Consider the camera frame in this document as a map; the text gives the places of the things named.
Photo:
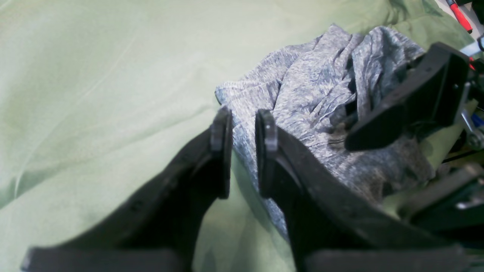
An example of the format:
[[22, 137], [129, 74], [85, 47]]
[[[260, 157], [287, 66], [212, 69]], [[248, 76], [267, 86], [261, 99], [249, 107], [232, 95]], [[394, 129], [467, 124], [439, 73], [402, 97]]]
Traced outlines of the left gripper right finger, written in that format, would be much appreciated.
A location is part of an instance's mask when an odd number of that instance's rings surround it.
[[269, 110], [255, 119], [259, 193], [285, 217], [298, 272], [466, 272], [463, 248], [375, 208], [341, 184]]

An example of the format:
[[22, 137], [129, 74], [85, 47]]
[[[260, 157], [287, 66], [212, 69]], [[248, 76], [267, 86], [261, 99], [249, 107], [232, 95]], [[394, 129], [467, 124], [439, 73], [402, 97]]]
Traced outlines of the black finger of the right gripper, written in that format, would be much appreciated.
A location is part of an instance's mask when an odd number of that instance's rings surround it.
[[345, 149], [381, 149], [403, 135], [425, 138], [452, 126], [467, 103], [469, 71], [469, 56], [441, 42], [432, 44], [414, 71], [352, 127]]

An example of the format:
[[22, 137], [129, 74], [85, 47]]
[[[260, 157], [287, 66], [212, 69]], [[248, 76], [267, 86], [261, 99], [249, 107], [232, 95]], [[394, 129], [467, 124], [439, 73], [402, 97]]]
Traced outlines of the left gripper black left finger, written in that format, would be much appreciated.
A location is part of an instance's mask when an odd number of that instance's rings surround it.
[[190, 272], [204, 215], [230, 193], [232, 113], [208, 129], [104, 220], [51, 247], [32, 247], [23, 272]]

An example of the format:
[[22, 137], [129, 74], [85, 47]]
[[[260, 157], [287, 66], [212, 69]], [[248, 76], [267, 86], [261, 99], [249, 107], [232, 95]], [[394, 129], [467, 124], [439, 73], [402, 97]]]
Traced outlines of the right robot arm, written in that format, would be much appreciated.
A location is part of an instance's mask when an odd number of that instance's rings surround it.
[[[462, 123], [467, 143], [483, 149], [483, 126], [465, 109], [483, 101], [483, 37], [460, 50], [441, 42], [411, 64], [413, 72], [391, 91], [347, 136], [349, 151], [389, 146], [399, 136], [423, 138]], [[483, 249], [483, 168], [470, 163], [420, 191], [398, 208], [400, 218], [431, 233]]]

